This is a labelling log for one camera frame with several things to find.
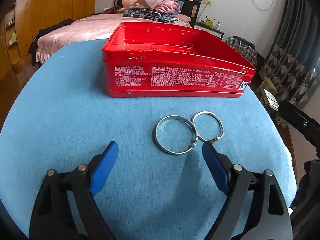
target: metal screw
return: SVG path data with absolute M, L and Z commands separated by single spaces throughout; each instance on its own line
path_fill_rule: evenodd
M 267 176 L 271 177 L 273 175 L 273 172 L 271 170 L 266 170 Z
M 87 165 L 85 165 L 85 164 L 80 164 L 79 166 L 78 166 L 78 170 L 79 171 L 85 171 L 87 169 Z
M 233 168 L 236 170 L 236 171 L 242 171 L 242 166 L 240 164 L 235 164 L 233 165 Z
M 52 176 L 55 173 L 55 170 L 48 170 L 47 175 Z

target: white wall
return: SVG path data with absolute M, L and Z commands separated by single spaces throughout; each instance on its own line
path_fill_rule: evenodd
M 96 0 L 96 12 L 111 7 L 114 0 Z M 207 6 L 200 20 L 205 20 L 207 15 L 216 19 L 221 24 L 221 30 L 225 32 L 224 40 L 237 35 L 256 45 L 258 53 L 266 57 L 276 32 L 278 30 L 285 0 L 275 0 L 272 8 L 267 12 L 258 11 L 251 0 L 210 0 L 211 6 Z M 269 8 L 272 0 L 255 0 L 262 8 Z
M 303 108 L 303 112 L 320 123 L 320 87 L 317 88 L 310 101 Z M 299 183 L 300 179 L 305 174 L 303 164 L 306 161 L 317 159 L 316 148 L 306 141 L 304 136 L 294 127 L 290 126 L 289 129 L 297 164 L 297 183 Z

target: blue table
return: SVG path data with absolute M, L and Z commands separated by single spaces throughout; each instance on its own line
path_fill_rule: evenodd
M 240 98 L 110 98 L 101 60 L 105 41 L 67 45 L 50 57 L 4 123 L 0 199 L 26 235 L 46 172 L 71 171 L 114 140 L 119 158 L 95 200 L 117 239 L 204 239 L 226 197 L 202 158 L 201 141 L 183 156 L 164 154 L 153 143 L 154 126 L 171 114 L 217 114 L 225 127 L 215 143 L 218 152 L 249 171 L 272 169 L 290 205 L 296 191 L 290 153 L 250 88 Z M 206 138 L 218 133 L 209 116 L 199 117 L 196 126 Z M 179 121 L 164 123 L 159 132 L 172 150 L 190 142 L 191 132 Z M 235 233 L 243 229 L 249 201 Z M 83 232 L 79 214 L 75 221 Z

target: nightstand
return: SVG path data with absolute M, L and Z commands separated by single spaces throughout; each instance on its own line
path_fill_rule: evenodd
M 217 38 L 219 38 L 220 40 L 222 40 L 223 38 L 223 35 L 224 35 L 224 32 L 223 31 L 220 31 L 220 30 L 217 30 L 213 27 L 208 27 L 207 25 L 204 25 L 203 23 L 201 22 L 197 22 L 195 24 L 195 28 L 197 29 L 200 29 L 200 30 L 204 30 L 204 31 L 207 31 L 209 32 L 210 34 L 216 36 Z

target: metal ring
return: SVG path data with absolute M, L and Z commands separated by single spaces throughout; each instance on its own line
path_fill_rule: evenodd
M 189 125 L 193 131 L 193 134 L 194 134 L 194 140 L 193 142 L 190 144 L 188 150 L 184 151 L 184 152 L 180 152 L 180 153 L 177 153 L 177 152 L 173 152 L 173 151 L 170 151 L 168 150 L 167 148 L 165 148 L 160 142 L 159 142 L 159 139 L 158 139 L 158 136 L 157 136 L 157 131 L 158 131 L 158 128 L 159 126 L 165 122 L 165 121 L 168 121 L 168 120 L 171 120 L 171 119 L 175 119 L 175 120 L 179 120 L 179 121 L 182 121 L 182 122 L 185 122 L 187 125 Z M 169 116 L 166 116 L 164 118 L 162 118 L 159 123 L 156 125 L 156 129 L 155 129 L 155 141 L 158 145 L 158 147 L 164 151 L 165 153 L 167 154 L 171 154 L 171 155 L 183 155 L 189 151 L 191 151 L 195 146 L 196 146 L 196 142 L 198 140 L 198 136 L 197 136 L 197 130 L 196 130 L 196 127 L 195 125 L 190 122 L 187 118 L 184 118 L 180 115 L 169 115 Z
M 206 139 L 204 139 L 203 137 L 201 137 L 201 136 L 197 133 L 197 136 L 199 137 L 199 139 L 202 140 L 203 142 L 210 141 L 210 142 L 212 142 L 212 143 L 214 143 L 214 142 L 218 141 L 219 139 L 221 139 L 221 138 L 224 136 L 224 128 L 223 128 L 222 122 L 220 121 L 219 117 L 218 117 L 217 115 L 215 115 L 214 113 L 211 113 L 211 112 L 208 112 L 208 111 L 202 111 L 202 112 L 196 114 L 196 115 L 191 119 L 191 122 L 193 123 L 193 125 L 196 126 L 196 125 L 195 125 L 195 119 L 196 119 L 198 116 L 202 115 L 202 114 L 210 115 L 210 116 L 214 117 L 214 118 L 218 121 L 219 126 L 220 126 L 221 135 L 220 135 L 220 136 L 216 136 L 215 138 L 213 138 L 213 139 L 211 139 L 211 140 L 206 140 Z

